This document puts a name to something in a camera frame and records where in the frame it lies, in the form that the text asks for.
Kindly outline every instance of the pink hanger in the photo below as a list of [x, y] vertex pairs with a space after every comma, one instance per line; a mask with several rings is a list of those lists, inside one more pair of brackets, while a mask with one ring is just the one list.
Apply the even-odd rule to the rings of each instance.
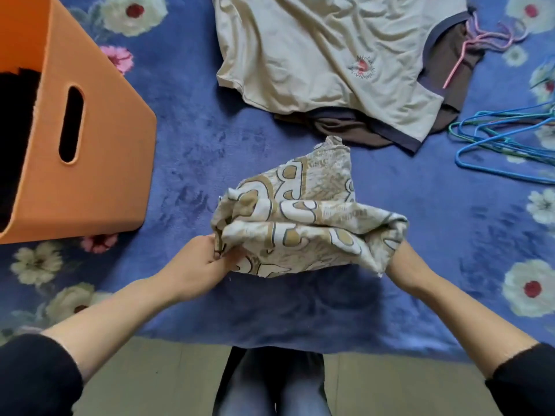
[[[455, 72], [459, 68], [462, 63], [462, 60], [465, 58], [466, 48], [469, 45], [476, 45], [480, 48], [484, 49], [491, 49], [493, 51], [504, 52], [506, 51], [513, 43], [523, 41], [526, 36], [528, 36], [528, 29], [522, 20], [517, 19], [517, 23], [522, 27], [522, 35], [515, 37], [513, 30], [505, 25], [502, 22], [499, 22], [498, 25], [503, 28], [507, 33], [502, 32], [489, 32], [480, 29], [480, 25], [478, 23], [478, 15], [476, 12], [472, 13], [472, 17], [466, 21], [466, 33], [468, 39], [462, 43], [461, 55], [458, 58], [457, 63], [454, 65], [453, 69], [449, 73], [447, 80], [443, 84], [443, 88], [446, 89], [451, 79], [453, 78]], [[496, 39], [500, 39], [502, 41], [506, 41], [504, 44], [496, 42]]]

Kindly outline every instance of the person's leg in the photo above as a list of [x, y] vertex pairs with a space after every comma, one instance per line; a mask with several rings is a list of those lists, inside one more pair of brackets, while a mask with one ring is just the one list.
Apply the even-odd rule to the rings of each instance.
[[320, 353], [280, 350], [284, 369], [277, 401], [279, 416], [331, 416], [323, 390], [324, 367]]
[[232, 348], [212, 416], [275, 416], [274, 400], [267, 385], [265, 348]]

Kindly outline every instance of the forearm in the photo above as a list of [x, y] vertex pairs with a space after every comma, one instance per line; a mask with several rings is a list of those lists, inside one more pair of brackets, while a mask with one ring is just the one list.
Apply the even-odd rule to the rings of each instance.
[[142, 324], [171, 304], [162, 289], [154, 278], [137, 280], [42, 334], [69, 352], [87, 382]]
[[453, 333], [484, 377], [538, 342], [431, 270], [415, 296]]

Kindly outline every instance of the black shirt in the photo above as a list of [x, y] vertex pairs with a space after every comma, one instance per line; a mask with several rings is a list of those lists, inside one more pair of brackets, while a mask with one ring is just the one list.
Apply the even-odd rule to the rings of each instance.
[[[486, 386], [504, 416], [554, 416], [555, 348], [519, 353]], [[49, 337], [20, 335], [0, 347], [1, 416], [71, 416], [82, 392], [73, 358]]]

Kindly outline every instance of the person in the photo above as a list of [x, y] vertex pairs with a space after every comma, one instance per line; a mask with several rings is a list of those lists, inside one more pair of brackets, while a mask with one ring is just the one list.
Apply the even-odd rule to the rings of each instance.
[[[179, 301], [202, 295], [239, 261], [238, 248], [213, 259], [214, 237], [198, 236], [156, 275], [40, 334], [0, 348], [0, 414], [65, 416], [83, 385], [146, 321]], [[555, 414], [555, 350], [499, 317], [434, 273], [407, 243], [388, 276], [430, 307], [486, 379], [505, 416]], [[233, 348], [218, 389], [214, 416], [330, 415], [317, 353]]]

